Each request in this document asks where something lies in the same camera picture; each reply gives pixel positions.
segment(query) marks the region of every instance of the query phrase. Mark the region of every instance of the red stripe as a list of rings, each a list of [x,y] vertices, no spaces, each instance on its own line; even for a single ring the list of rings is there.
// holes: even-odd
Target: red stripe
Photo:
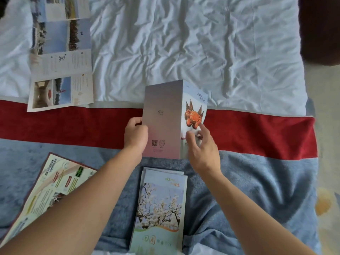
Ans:
[[[128,120],[142,116],[142,109],[130,108],[26,109],[26,104],[0,100],[0,138],[121,149]],[[286,160],[317,157],[311,117],[208,110],[205,125],[219,150]]]

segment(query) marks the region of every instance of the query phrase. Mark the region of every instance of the person's right arm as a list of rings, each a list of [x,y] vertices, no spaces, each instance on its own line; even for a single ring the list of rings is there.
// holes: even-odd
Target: person's right arm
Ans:
[[[221,172],[220,156],[209,130],[201,124],[202,144],[187,132],[189,160],[216,198],[246,255],[316,255]]]

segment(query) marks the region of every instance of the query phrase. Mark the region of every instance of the green label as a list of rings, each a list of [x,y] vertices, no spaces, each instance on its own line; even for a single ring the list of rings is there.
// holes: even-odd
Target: green label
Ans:
[[[80,177],[82,175],[82,172],[84,170],[84,167],[80,166],[77,173],[75,174],[77,177]]]

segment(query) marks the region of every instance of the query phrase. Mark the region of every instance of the white bed sheet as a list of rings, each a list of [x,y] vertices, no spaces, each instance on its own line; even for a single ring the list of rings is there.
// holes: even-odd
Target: white bed sheet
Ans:
[[[209,108],[305,115],[297,0],[90,0],[97,107],[142,107],[146,85],[185,79]],[[32,17],[0,20],[0,95],[26,100]]]

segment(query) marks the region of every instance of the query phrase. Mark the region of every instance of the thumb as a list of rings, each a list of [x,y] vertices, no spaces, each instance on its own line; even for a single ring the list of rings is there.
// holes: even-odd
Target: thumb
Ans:
[[[189,150],[198,148],[195,133],[193,133],[192,131],[187,131],[187,133],[185,134],[185,139],[188,143]]]

